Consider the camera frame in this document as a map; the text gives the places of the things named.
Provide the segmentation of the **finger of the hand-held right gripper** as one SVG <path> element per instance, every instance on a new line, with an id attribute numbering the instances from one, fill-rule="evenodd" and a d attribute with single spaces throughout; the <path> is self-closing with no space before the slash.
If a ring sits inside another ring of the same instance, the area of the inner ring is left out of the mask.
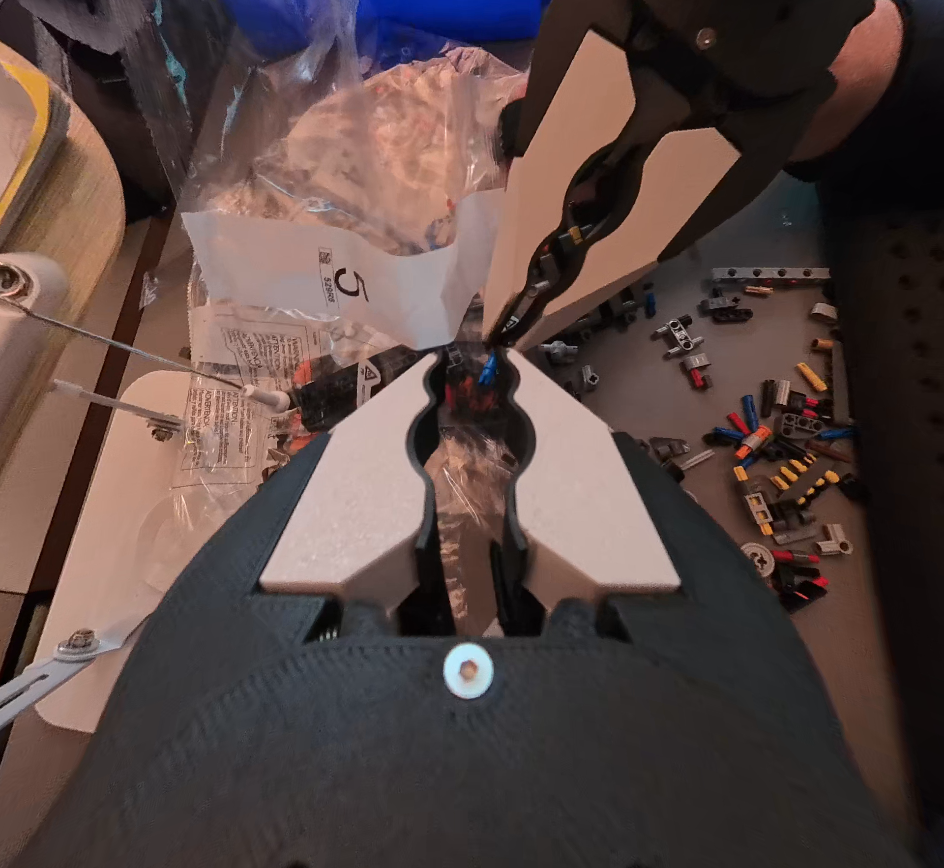
<path id="1" fill-rule="evenodd" d="M 531 257 L 563 225 L 574 177 L 615 141 L 635 107 L 626 53 L 593 30 L 584 35 L 525 153 L 512 160 L 485 286 L 482 331 L 500 345 L 500 321 L 524 285 Z"/>
<path id="2" fill-rule="evenodd" d="M 652 270 L 740 156 L 713 128 L 674 131 L 661 139 L 645 161 L 627 218 L 589 249 L 574 283 L 513 347 L 522 352 L 548 340 Z"/>

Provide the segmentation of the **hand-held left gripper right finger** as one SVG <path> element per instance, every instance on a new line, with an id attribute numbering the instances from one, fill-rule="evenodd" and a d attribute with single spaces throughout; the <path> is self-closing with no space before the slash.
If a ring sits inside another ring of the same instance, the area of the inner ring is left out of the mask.
<path id="1" fill-rule="evenodd" d="M 502 632 L 538 635 L 562 602 L 679 591 L 616 434 L 523 355 L 497 357 L 517 461 L 490 553 Z"/>

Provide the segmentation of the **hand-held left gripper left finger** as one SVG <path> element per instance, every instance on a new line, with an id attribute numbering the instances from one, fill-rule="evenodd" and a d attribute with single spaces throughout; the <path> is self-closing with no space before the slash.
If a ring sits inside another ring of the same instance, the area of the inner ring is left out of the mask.
<path id="1" fill-rule="evenodd" d="M 260 576 L 263 590 L 367 602 L 408 635 L 456 632 L 426 463 L 445 355 L 420 358 L 326 436 Z"/>

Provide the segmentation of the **black toy brick assembly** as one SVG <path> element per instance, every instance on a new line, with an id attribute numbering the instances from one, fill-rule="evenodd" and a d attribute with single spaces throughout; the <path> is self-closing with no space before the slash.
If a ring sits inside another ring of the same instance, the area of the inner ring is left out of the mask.
<path id="1" fill-rule="evenodd" d="M 578 223 L 570 214 L 564 219 L 569 229 L 560 227 L 544 240 L 528 263 L 524 285 L 513 291 L 500 321 L 502 346 L 511 347 L 550 318 L 552 304 L 560 302 L 584 265 L 596 229 Z"/>

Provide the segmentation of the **pile of toy bricks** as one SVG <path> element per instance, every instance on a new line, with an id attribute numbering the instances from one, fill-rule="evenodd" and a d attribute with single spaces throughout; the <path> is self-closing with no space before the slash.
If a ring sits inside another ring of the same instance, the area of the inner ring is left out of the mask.
<path id="1" fill-rule="evenodd" d="M 758 609 L 760 589 L 792 617 L 825 600 L 829 570 L 851 546 L 835 515 L 844 462 L 806 443 L 824 393 L 796 370 L 818 291 L 743 292 L 717 322 L 722 292 L 705 281 L 654 291 L 657 312 L 624 327 L 556 332 L 535 364 L 613 429 L 646 511 L 678 572 L 672 593 L 723 616 Z"/>

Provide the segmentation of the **person's right forearm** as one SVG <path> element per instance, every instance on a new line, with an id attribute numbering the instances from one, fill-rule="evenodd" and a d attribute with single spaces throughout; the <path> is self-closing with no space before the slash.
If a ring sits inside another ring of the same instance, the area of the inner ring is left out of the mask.
<path id="1" fill-rule="evenodd" d="M 832 213 L 942 208 L 943 0 L 894 1 L 904 36 L 891 82 L 839 87 L 831 72 L 835 89 L 785 166 Z"/>

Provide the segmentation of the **person's right hand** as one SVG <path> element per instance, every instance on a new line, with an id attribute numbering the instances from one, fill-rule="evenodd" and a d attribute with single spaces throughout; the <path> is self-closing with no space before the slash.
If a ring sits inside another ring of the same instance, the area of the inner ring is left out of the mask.
<path id="1" fill-rule="evenodd" d="M 884 90 L 903 49 L 902 12 L 894 0 L 875 0 L 873 11 L 850 33 L 832 64 L 839 87 Z"/>

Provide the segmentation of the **long grey holed beam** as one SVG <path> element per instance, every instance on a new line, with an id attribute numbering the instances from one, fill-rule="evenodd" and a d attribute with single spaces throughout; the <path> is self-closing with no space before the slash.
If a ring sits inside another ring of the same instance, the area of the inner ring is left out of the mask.
<path id="1" fill-rule="evenodd" d="M 712 269 L 711 281 L 757 287 L 800 287 L 828 284 L 832 274 L 827 268 L 716 268 Z"/>

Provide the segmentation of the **wooden and white book stand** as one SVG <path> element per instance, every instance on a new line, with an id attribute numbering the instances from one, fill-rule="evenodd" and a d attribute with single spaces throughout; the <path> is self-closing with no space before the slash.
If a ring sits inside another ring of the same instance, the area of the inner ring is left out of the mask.
<path id="1" fill-rule="evenodd" d="M 112 425 L 100 456 L 64 571 L 43 631 L 44 654 L 2 686 L 2 738 L 35 705 L 63 705 L 57 727 L 94 732 L 121 673 L 132 640 L 158 610 L 157 643 L 146 647 L 138 668 L 140 694 L 162 692 L 164 708 L 184 694 L 184 677 L 210 688 L 217 658 L 219 679 L 261 662 L 263 616 L 298 633 L 323 609 L 323 595 L 300 598 L 262 586 L 266 561 L 327 446 L 321 436 L 289 474 L 277 476 L 262 495 L 186 553 L 168 581 L 152 587 L 144 541 L 156 535 L 161 509 L 152 499 L 179 442 L 161 448 L 146 434 L 145 418 L 127 416 Z M 145 539 L 141 533 L 147 533 Z"/>

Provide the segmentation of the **car building instruction booklet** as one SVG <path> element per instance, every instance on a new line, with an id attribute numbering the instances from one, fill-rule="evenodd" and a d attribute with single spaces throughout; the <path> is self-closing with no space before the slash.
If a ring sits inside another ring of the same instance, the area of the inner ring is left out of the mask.
<path id="1" fill-rule="evenodd" d="M 1 235 L 12 230 L 68 135 L 70 107 L 38 69 L 2 61 Z"/>

